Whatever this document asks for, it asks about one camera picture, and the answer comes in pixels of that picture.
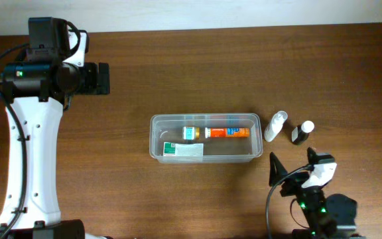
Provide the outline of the white green medicine box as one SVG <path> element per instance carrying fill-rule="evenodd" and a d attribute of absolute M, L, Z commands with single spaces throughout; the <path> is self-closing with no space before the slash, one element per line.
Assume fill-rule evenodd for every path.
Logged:
<path fill-rule="evenodd" d="M 204 154 L 204 144 L 180 144 L 165 142 L 163 155 L 173 157 L 201 157 Z"/>

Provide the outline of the small gold-capped jar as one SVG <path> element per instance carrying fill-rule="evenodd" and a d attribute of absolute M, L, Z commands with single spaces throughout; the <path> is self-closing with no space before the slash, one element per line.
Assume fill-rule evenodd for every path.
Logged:
<path fill-rule="evenodd" d="M 183 127 L 182 128 L 182 138 L 184 140 L 197 140 L 200 138 L 200 128 L 199 127 Z"/>

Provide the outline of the orange tablet tube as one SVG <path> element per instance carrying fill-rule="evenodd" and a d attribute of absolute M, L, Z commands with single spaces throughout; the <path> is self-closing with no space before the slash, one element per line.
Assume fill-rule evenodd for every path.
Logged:
<path fill-rule="evenodd" d="M 204 129 L 204 135 L 205 138 L 249 137 L 250 129 L 244 127 L 206 127 Z"/>

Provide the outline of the black bottle white cap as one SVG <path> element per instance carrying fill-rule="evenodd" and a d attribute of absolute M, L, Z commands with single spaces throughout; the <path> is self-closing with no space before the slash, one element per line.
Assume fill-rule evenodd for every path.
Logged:
<path fill-rule="evenodd" d="M 291 141 L 295 145 L 300 145 L 305 142 L 310 133 L 314 130 L 314 123 L 312 121 L 305 121 L 295 127 L 292 131 Z"/>

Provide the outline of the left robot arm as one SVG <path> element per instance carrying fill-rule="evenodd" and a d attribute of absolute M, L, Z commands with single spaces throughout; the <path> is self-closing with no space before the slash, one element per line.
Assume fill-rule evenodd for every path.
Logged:
<path fill-rule="evenodd" d="M 81 220 L 61 218 L 58 129 L 73 96 L 109 94 L 109 65 L 86 62 L 89 36 L 70 21 L 32 17 L 28 24 L 28 43 L 15 47 L 0 75 L 10 131 L 0 238 L 87 238 Z"/>

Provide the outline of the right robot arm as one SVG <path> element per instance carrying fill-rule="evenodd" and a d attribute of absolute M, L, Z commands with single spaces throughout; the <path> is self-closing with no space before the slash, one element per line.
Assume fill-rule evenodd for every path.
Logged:
<path fill-rule="evenodd" d="M 281 187 L 282 197 L 297 202 L 308 225 L 291 232 L 293 238 L 359 238 L 355 218 L 357 202 L 343 194 L 324 195 L 323 188 L 336 171 L 335 158 L 328 153 L 307 149 L 308 163 L 288 172 L 279 158 L 269 154 L 270 191 L 265 205 L 267 235 L 273 237 L 269 224 L 269 205 L 272 194 Z"/>

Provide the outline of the white spray bottle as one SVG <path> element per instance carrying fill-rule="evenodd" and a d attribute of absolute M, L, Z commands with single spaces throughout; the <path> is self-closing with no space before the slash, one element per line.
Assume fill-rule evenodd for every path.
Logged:
<path fill-rule="evenodd" d="M 272 142 L 274 138 L 279 134 L 285 121 L 288 118 L 288 114 L 285 111 L 278 111 L 269 122 L 265 129 L 264 138 L 266 142 Z"/>

